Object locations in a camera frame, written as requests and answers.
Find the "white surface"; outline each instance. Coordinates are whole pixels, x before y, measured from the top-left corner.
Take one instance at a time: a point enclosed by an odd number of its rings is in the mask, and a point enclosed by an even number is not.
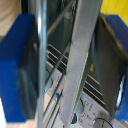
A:
[[[6,126],[6,121],[5,121],[3,106],[0,98],[0,128],[5,128],[5,126]]]
[[[99,104],[97,104],[87,94],[83,92],[81,95],[81,99],[83,100],[85,107],[84,107],[84,112],[80,116],[79,124],[83,128],[93,128],[93,121],[96,118],[103,118],[106,121],[110,122],[110,117],[107,111],[104,108],[102,108]],[[110,123],[112,124],[113,128],[125,128],[123,125],[121,125],[116,120],[113,120]],[[107,123],[104,123],[103,127],[100,127],[99,125],[98,128],[110,128],[110,127],[109,125],[107,125]]]

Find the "silver rail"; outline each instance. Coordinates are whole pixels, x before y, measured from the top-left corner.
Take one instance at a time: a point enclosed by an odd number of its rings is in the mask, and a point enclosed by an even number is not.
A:
[[[36,1],[36,23],[39,41],[39,98],[38,98],[38,128],[43,128],[43,107],[46,70],[46,48],[47,48],[47,0]]]
[[[49,103],[48,103],[48,106],[47,106],[47,108],[45,109],[44,118],[45,118],[45,116],[47,115],[47,112],[48,112],[48,110],[49,110],[49,108],[50,108],[50,105],[52,104],[53,98],[55,97],[55,95],[56,95],[56,93],[57,93],[57,90],[58,90],[58,88],[59,88],[59,85],[60,85],[60,83],[61,83],[61,81],[62,81],[62,79],[63,79],[63,76],[65,75],[65,72],[66,72],[66,69],[63,71],[63,74],[62,74],[62,76],[61,76],[61,78],[60,78],[60,80],[59,80],[59,82],[58,82],[58,84],[57,84],[57,87],[56,87],[55,91],[53,92],[53,94],[52,94],[52,96],[51,96],[51,99],[50,99],[50,101],[49,101]]]
[[[60,93],[59,98],[58,98],[57,101],[56,101],[56,104],[55,104],[55,106],[54,106],[54,108],[53,108],[52,114],[51,114],[51,116],[50,116],[50,118],[49,118],[49,120],[48,120],[48,123],[47,123],[47,125],[46,125],[46,128],[48,127],[48,124],[49,124],[49,122],[50,122],[52,116],[53,116],[54,113],[55,113],[55,109],[56,109],[56,107],[57,107],[57,105],[58,105],[58,103],[59,103],[59,101],[60,101],[60,97],[61,97],[61,96],[62,96],[62,91],[61,91],[61,93]]]
[[[56,26],[59,24],[65,13],[68,11],[68,9],[71,7],[74,0],[71,0],[65,9],[61,12],[59,17],[55,20],[55,22],[52,24],[52,26],[49,28],[49,30],[46,30],[47,26],[47,0],[37,0],[36,1],[36,24],[37,24],[37,32],[38,32],[38,42],[39,42],[39,98],[38,98],[38,128],[43,128],[43,117],[46,115],[49,106],[51,105],[51,102],[53,100],[53,97],[56,94],[57,89],[59,88],[59,84],[61,83],[61,80],[63,78],[63,75],[65,74],[65,71],[57,85],[57,88],[55,89],[55,92],[53,93],[51,100],[49,102],[48,107],[46,108],[45,113],[43,113],[43,107],[44,107],[44,94],[45,94],[45,85],[47,85],[49,79],[51,78],[54,70],[59,66],[60,61],[63,58],[63,55],[67,51],[68,47],[70,46],[70,42],[66,45],[64,51],[60,55],[56,65],[52,69],[48,79],[45,82],[45,70],[46,70],[46,48],[47,48],[47,37],[53,32],[53,30],[56,28]]]
[[[57,111],[57,113],[56,113],[56,116],[55,116],[55,118],[54,118],[54,120],[53,120],[53,123],[52,123],[52,125],[51,125],[51,128],[53,128],[53,126],[54,126],[54,124],[55,124],[56,118],[57,118],[57,116],[58,116],[58,114],[59,114],[59,110],[60,110],[60,108],[58,109],[58,111]]]
[[[49,28],[48,32],[47,32],[47,36],[49,36],[52,31],[56,28],[56,26],[59,24],[59,22],[61,21],[61,19],[64,17],[65,13],[68,11],[68,9],[71,7],[72,3],[74,0],[71,0],[66,7],[64,8],[64,10],[61,12],[61,14],[58,16],[58,18],[55,20],[55,22],[51,25],[51,27]]]
[[[54,68],[53,68],[52,71],[50,72],[50,75],[48,76],[48,78],[47,78],[47,80],[46,80],[46,85],[47,85],[47,83],[49,82],[49,80],[50,80],[50,78],[51,78],[51,76],[52,76],[54,70],[59,66],[60,61],[62,60],[62,58],[63,58],[64,54],[66,53],[67,49],[69,48],[69,46],[70,46],[70,42],[66,45],[65,49],[63,50],[63,52],[61,53],[60,57],[58,58],[56,65],[54,66]]]

